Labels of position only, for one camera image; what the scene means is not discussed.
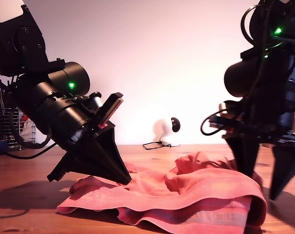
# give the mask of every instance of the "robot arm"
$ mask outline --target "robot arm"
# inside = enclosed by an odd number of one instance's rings
[[[19,107],[47,139],[67,151],[49,181],[59,181],[66,172],[122,184],[131,181],[109,121],[122,94],[111,94],[103,104],[98,92],[85,96],[90,88],[87,72],[75,62],[49,62],[42,33],[21,0],[0,0],[0,74],[17,76],[7,87],[0,82],[12,108]],[[23,142],[16,132],[15,136],[27,148],[42,147]]]
[[[221,116],[211,117],[210,123],[216,132],[227,131],[222,137],[238,170],[250,177],[259,145],[274,145],[270,191],[274,200],[295,175],[295,0],[261,0],[252,8],[256,8],[250,22],[253,38],[246,39],[253,48],[242,52],[242,61],[224,75],[228,92],[242,100],[226,101]]]

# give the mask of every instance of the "metal wire rack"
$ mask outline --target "metal wire rack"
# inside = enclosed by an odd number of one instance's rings
[[[15,140],[9,125],[9,108],[0,108],[0,137],[7,140],[8,148],[21,150],[21,146]],[[13,124],[17,132],[26,141],[36,143],[35,124],[19,109],[14,110]]]
[[[9,125],[10,108],[7,108],[5,102],[4,90],[0,87],[0,139],[6,140],[9,149],[19,149],[21,146],[17,143]],[[14,109],[13,125],[16,131],[25,141],[36,143],[35,124],[18,108]]]

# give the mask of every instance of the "red towel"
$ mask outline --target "red towel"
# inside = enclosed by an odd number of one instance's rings
[[[236,171],[234,161],[204,153],[183,156],[169,172],[125,163],[132,181],[109,184],[89,176],[71,188],[60,213],[76,208],[101,211],[117,208],[130,225],[148,220],[170,233],[242,234],[245,226],[259,227],[267,204],[261,178]]]

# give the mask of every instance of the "wire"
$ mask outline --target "wire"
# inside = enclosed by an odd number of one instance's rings
[[[263,73],[263,67],[264,67],[264,62],[263,62],[263,60],[264,60],[264,56],[265,56],[266,37],[267,37],[267,33],[266,33],[266,31],[267,31],[268,24],[269,24],[269,17],[270,17],[271,9],[272,9],[272,6],[273,6],[273,4],[275,3],[275,1],[276,1],[276,0],[273,0],[273,2],[271,3],[271,5],[270,5],[270,7],[269,7],[269,9],[268,9],[268,13],[267,13],[267,15],[266,15],[265,22],[264,22],[264,33],[263,33],[263,40],[262,40],[262,51],[263,51],[263,54],[262,54],[262,58],[261,58],[262,61],[261,61],[261,64],[260,64],[260,68],[259,68],[259,72],[258,72],[258,75],[257,75],[257,77],[256,77],[256,80],[254,81],[254,83],[253,83],[253,85],[252,85],[252,87],[251,87],[251,89],[250,89],[250,91],[249,91],[249,94],[248,94],[249,97],[247,98],[248,102],[246,102],[246,103],[249,103],[249,101],[251,100],[251,97],[252,97],[252,95],[253,95],[253,92],[255,91],[255,88],[256,88],[256,86],[258,85],[259,80],[260,80],[260,78],[261,78],[261,75],[262,75],[262,73]]]
[[[41,149],[44,146],[46,146],[46,144],[50,141],[51,136],[52,136],[52,130],[51,127],[49,127],[49,132],[46,136],[46,139],[44,140],[44,142],[38,144],[38,143],[32,143],[30,141],[24,141],[24,139],[19,135],[19,133],[16,131],[15,126],[13,124],[13,118],[14,118],[14,109],[10,109],[10,113],[9,113],[9,125],[10,128],[12,130],[12,134],[15,138],[15,140],[23,147],[28,148],[28,149]]]
[[[255,40],[253,40],[247,33],[246,28],[245,28],[245,20],[247,15],[249,14],[249,12],[251,12],[253,9],[259,7],[259,6],[263,6],[263,5],[254,5],[252,7],[250,7],[243,15],[243,17],[241,18],[240,21],[240,29],[241,32],[243,33],[245,39],[251,44],[251,45],[255,45]]]
[[[228,111],[228,110],[231,110],[232,108],[226,108],[226,109],[223,109],[223,110],[220,110],[220,111],[217,111],[215,113],[213,113],[212,115],[209,115],[207,118],[204,119],[204,121],[201,123],[201,126],[200,126],[200,131],[201,133],[203,133],[205,136],[212,136],[218,132],[220,132],[221,130],[225,129],[228,125],[222,125],[221,127],[219,127],[217,130],[211,132],[211,133],[206,133],[204,132],[203,130],[203,126],[204,126],[204,123],[212,116],[215,116],[223,111]],[[231,118],[231,120],[236,120],[239,116],[240,116],[241,112],[237,113],[233,118]]]
[[[159,141],[154,141],[154,142],[150,142],[150,143],[146,143],[146,144],[143,144],[142,146],[144,147],[145,150],[154,150],[154,149],[159,149],[159,148],[163,148],[163,147],[176,147],[176,146],[172,146],[171,144],[168,144],[168,145],[163,145],[162,144],[162,141],[160,140],[161,137],[159,138]],[[154,148],[146,148],[145,145],[149,145],[149,144],[162,144],[161,146],[158,146],[158,147],[154,147]]]
[[[24,160],[28,160],[28,159],[33,159],[33,158],[36,158],[42,154],[44,154],[45,152],[47,152],[48,150],[52,149],[54,146],[56,146],[57,144],[54,143],[53,145],[49,146],[48,148],[42,150],[41,152],[35,154],[35,155],[32,155],[32,156],[27,156],[27,157],[20,157],[20,156],[17,156],[17,155],[12,155],[8,152],[5,152],[3,150],[0,150],[0,153],[3,154],[3,155],[6,155],[6,156],[9,156],[9,157],[12,157],[12,158],[15,158],[15,159],[24,159]]]

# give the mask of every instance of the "wooden surface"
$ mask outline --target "wooden surface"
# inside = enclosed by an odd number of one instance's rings
[[[144,150],[141,146],[119,146],[124,161],[151,168],[171,169],[174,160],[190,152],[204,151],[232,159],[227,145],[182,145],[176,148]],[[32,155],[34,150],[18,154]],[[68,196],[76,179],[86,177],[67,173],[60,182],[48,182],[46,176],[63,156],[58,147],[32,160],[17,160],[0,156],[0,233],[103,233],[138,234],[167,233],[148,222],[138,227],[125,225],[117,219],[116,210],[94,212],[78,209],[71,214],[59,214],[56,207]],[[273,165],[270,149],[261,148],[255,171],[264,180],[264,195],[268,214],[261,230],[247,233],[295,234],[295,177],[275,202],[268,200],[268,188]]]

